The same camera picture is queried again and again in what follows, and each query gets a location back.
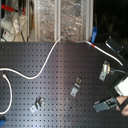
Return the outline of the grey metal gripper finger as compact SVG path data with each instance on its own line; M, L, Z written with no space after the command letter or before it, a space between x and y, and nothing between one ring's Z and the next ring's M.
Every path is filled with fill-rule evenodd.
M113 108L117 105L117 101L115 98L111 97L106 100L97 101L94 103L93 107L97 112L108 110L110 108Z

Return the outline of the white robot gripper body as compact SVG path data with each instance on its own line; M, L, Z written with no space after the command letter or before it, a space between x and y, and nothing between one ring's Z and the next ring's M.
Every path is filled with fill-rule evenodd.
M128 96L128 76L119 75L108 87L108 91L112 97Z

